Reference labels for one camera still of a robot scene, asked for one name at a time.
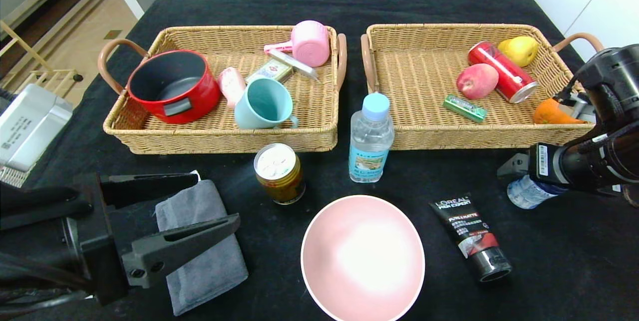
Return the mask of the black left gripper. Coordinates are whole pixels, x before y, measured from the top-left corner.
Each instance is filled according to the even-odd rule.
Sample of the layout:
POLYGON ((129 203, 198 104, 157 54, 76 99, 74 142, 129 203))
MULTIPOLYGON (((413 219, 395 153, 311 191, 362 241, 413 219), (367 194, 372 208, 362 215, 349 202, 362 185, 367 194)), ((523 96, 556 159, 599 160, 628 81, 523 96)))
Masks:
POLYGON ((198 184, 198 173, 86 175, 70 187, 1 184, 1 305, 108 305, 148 289, 233 235, 238 213, 137 239, 119 258, 106 206, 123 209, 198 184))

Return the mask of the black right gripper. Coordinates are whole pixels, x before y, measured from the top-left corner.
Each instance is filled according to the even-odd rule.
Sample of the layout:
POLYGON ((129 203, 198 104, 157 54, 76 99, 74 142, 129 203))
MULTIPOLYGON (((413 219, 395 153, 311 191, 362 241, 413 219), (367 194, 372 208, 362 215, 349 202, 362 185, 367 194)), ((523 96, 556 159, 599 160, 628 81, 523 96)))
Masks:
POLYGON ((521 177, 529 173, 532 180, 564 189, 593 189, 594 177, 587 152, 587 142, 564 146, 537 143, 528 153, 516 153, 497 169, 498 178, 521 177))

